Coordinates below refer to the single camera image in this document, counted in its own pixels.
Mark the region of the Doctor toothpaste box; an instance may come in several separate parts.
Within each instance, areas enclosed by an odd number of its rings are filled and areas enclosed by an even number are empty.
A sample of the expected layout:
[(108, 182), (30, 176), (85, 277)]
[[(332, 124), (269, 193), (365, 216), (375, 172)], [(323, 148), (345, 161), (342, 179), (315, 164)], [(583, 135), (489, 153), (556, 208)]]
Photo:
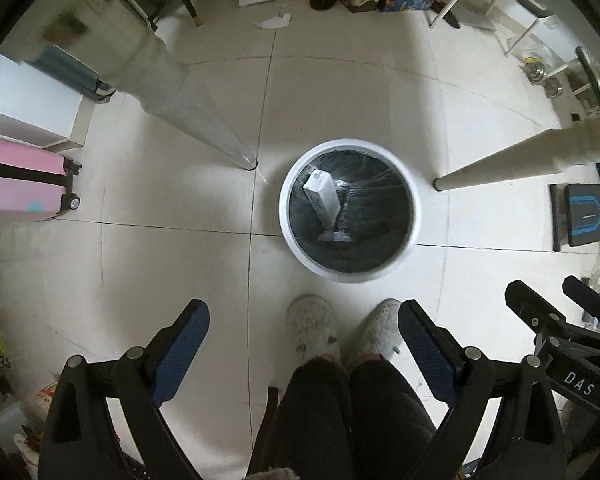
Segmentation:
[(350, 235), (338, 226), (341, 205), (332, 175), (314, 168), (303, 185), (303, 191), (322, 226), (317, 240), (325, 243), (350, 243)]

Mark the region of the white round trash bin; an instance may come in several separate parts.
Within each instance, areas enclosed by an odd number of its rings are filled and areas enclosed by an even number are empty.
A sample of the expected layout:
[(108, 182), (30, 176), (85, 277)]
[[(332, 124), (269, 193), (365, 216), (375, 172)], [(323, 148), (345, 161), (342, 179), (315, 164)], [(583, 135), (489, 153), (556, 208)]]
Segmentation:
[[(311, 171), (329, 172), (350, 243), (319, 242), (321, 223), (303, 185)], [(422, 204), (412, 173), (386, 148), (358, 139), (332, 140), (305, 152), (289, 169), (278, 198), (278, 222), (294, 256), (321, 278), (365, 283), (392, 272), (422, 228)]]

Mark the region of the right grey slipper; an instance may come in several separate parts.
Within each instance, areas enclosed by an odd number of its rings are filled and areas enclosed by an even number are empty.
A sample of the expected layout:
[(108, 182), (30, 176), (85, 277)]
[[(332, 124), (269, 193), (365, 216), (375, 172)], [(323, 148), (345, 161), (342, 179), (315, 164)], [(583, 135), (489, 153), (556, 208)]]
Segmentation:
[(371, 356), (391, 361), (400, 354), (403, 339), (398, 324), (399, 300), (388, 298), (370, 312), (365, 319), (360, 336), (348, 354), (347, 366)]

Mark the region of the grey slipper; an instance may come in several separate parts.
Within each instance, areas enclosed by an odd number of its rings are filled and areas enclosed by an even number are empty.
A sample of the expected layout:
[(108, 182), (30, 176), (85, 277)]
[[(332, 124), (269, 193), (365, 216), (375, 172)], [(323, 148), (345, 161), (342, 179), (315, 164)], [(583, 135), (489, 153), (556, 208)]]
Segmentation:
[(316, 359), (340, 363), (334, 314), (321, 296), (306, 295), (294, 300), (287, 310), (287, 330), (300, 364)]
[(391, 361), (400, 354), (403, 339), (398, 324), (399, 300), (388, 298), (370, 312), (365, 319), (360, 336), (348, 354), (347, 366), (371, 356)]

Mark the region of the black blue exercise board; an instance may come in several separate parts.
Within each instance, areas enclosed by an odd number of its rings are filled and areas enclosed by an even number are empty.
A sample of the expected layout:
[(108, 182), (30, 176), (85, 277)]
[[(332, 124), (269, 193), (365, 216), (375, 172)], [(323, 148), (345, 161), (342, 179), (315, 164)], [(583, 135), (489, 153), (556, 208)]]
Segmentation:
[(553, 250), (600, 242), (600, 184), (551, 184)]

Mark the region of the person legs dark trousers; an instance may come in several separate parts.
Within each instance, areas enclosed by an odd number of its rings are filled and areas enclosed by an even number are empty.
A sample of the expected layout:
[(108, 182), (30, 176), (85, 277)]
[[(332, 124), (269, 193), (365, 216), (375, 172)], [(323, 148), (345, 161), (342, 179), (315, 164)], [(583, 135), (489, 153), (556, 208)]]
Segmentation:
[(437, 428), (387, 360), (346, 373), (314, 359), (291, 377), (251, 479), (406, 479)]

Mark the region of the left grey slipper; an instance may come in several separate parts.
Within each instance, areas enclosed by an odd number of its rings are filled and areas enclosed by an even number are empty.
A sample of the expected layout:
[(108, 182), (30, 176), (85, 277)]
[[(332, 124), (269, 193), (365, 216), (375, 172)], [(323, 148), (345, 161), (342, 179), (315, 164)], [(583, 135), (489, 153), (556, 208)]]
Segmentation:
[(340, 363), (334, 314), (321, 296), (306, 295), (294, 300), (287, 310), (287, 330), (300, 364), (316, 359)]

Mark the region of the right table leg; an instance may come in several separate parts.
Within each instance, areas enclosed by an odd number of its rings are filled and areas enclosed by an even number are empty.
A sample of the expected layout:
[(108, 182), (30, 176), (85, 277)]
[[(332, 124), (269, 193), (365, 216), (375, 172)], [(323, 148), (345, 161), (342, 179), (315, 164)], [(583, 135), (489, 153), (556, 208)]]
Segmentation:
[(600, 116), (573, 122), (568, 128), (547, 129), (432, 182), (439, 191), (546, 174), (600, 162)]

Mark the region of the table leg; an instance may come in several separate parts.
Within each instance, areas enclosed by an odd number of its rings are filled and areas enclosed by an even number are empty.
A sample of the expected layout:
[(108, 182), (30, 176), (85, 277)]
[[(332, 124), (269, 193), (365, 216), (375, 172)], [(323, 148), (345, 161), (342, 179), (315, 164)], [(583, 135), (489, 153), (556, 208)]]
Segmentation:
[(80, 0), (44, 28), (43, 38), (88, 66), (143, 110), (215, 148), (238, 167), (257, 157), (216, 112), (189, 67), (120, 0)]
[(568, 128), (547, 129), (432, 182), (439, 191), (546, 174), (600, 162), (600, 116), (573, 122)]

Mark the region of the pink suitcase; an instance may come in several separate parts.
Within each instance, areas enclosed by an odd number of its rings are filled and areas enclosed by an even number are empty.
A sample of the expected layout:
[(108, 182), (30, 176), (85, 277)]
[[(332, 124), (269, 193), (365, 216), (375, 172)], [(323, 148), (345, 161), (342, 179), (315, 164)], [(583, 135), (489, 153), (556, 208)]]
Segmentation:
[(34, 146), (0, 140), (0, 222), (45, 221), (80, 206), (82, 165)]

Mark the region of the metal dumbbell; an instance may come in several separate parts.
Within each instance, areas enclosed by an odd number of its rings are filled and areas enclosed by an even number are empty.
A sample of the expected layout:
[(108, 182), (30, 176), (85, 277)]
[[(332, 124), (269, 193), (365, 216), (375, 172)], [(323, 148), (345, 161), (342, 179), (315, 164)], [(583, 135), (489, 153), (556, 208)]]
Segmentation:
[(532, 86), (541, 87), (547, 99), (554, 100), (562, 96), (564, 86), (559, 79), (559, 74), (568, 68), (566, 63), (556, 64), (547, 55), (539, 52), (524, 54), (524, 73)]

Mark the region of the left table leg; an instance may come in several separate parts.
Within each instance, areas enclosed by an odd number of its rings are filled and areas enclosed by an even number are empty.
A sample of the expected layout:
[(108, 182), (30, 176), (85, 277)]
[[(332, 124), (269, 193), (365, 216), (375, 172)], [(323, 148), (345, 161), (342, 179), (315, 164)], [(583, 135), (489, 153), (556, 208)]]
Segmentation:
[(80, 0), (44, 28), (43, 38), (88, 66), (143, 110), (215, 148), (238, 167), (257, 157), (216, 112), (189, 67), (120, 0)]

